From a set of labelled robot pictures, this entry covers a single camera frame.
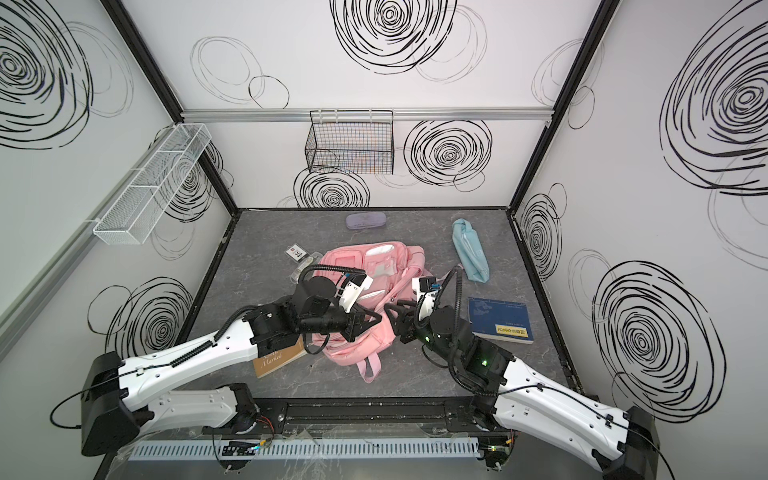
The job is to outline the pink student backpack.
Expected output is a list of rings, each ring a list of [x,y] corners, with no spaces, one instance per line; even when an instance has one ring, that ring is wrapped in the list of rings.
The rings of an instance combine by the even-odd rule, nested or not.
[[[367,383],[373,382],[381,370],[379,354],[395,340],[384,305],[399,300],[412,300],[412,280],[428,276],[425,251],[399,241],[339,247],[322,257],[321,263],[338,267],[359,268],[372,278],[369,288],[361,293],[357,304],[382,316],[382,321],[365,331],[353,342],[332,333],[323,354],[340,366],[354,365]]]

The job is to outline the blue book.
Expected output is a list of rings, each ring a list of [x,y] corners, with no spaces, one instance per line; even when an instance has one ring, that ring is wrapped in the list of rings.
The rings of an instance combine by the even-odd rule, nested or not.
[[[472,331],[479,337],[523,344],[534,341],[524,303],[470,297],[468,313]]]

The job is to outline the brown book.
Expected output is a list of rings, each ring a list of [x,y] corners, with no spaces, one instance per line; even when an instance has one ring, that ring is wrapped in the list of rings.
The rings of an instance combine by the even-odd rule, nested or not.
[[[255,374],[258,378],[263,378],[305,355],[303,339],[299,337],[293,346],[255,359],[253,361]]]

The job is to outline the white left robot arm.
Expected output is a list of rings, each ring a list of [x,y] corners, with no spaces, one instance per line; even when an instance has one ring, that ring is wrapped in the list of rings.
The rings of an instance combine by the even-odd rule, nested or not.
[[[288,348],[305,334],[355,340],[382,320],[356,302],[372,283],[365,274],[349,274],[341,285],[313,276],[274,303],[240,308],[214,333],[143,356],[121,359],[111,351],[96,357],[80,395],[82,455],[115,452],[142,435],[173,428],[248,432],[259,409],[247,386],[186,391],[184,385]]]

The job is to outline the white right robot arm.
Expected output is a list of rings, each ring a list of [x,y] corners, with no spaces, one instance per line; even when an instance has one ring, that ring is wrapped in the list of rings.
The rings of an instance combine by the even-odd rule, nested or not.
[[[418,340],[442,358],[452,379],[473,396],[484,428],[531,435],[583,460],[605,479],[654,479],[660,454],[652,416],[621,410],[547,378],[521,358],[476,336],[449,306],[421,316],[414,301],[384,311],[404,343]]]

